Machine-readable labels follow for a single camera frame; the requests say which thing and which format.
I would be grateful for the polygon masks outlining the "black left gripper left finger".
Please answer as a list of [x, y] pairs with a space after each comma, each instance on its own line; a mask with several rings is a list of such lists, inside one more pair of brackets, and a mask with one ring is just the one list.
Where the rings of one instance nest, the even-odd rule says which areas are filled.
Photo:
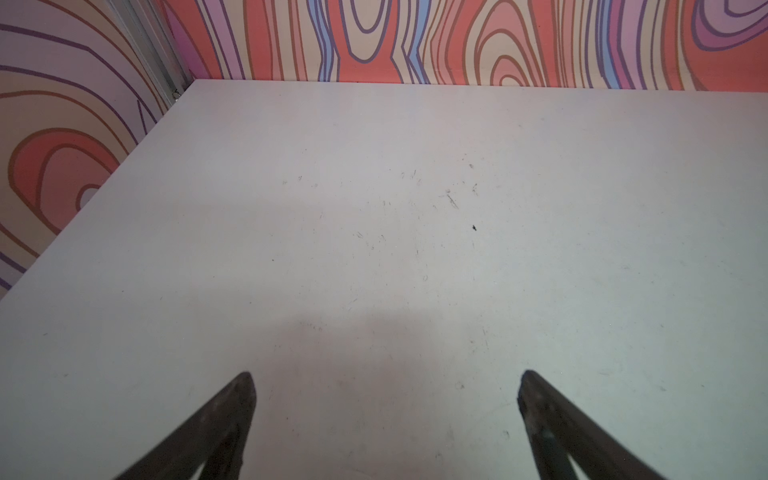
[[237, 479], [257, 404], [252, 375], [235, 376], [120, 479]]

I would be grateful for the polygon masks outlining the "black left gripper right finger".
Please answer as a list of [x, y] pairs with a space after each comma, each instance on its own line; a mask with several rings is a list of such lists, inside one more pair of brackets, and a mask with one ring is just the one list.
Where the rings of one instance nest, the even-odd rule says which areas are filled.
[[541, 479], [660, 479], [534, 370], [521, 377], [518, 407]]

